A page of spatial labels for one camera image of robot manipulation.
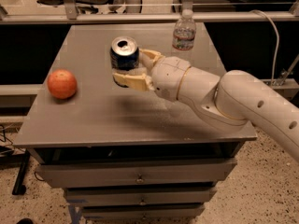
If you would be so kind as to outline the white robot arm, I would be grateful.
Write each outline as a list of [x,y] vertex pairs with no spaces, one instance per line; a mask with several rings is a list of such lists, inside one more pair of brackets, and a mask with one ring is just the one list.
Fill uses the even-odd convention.
[[299,161],[299,108],[260,79],[239,70],[219,77],[148,49],[141,51],[139,61],[140,67],[128,71],[114,68],[115,82],[183,103],[201,120],[227,133],[250,121]]

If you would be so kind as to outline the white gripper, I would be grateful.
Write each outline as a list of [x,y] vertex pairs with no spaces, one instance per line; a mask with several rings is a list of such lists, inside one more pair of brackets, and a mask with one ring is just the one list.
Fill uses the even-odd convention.
[[114,73],[117,84],[136,91],[153,91],[158,97],[175,102],[178,88],[186,71],[191,67],[188,61],[178,57],[165,57],[156,50],[140,49],[139,61],[151,70],[151,77],[142,75],[124,75]]

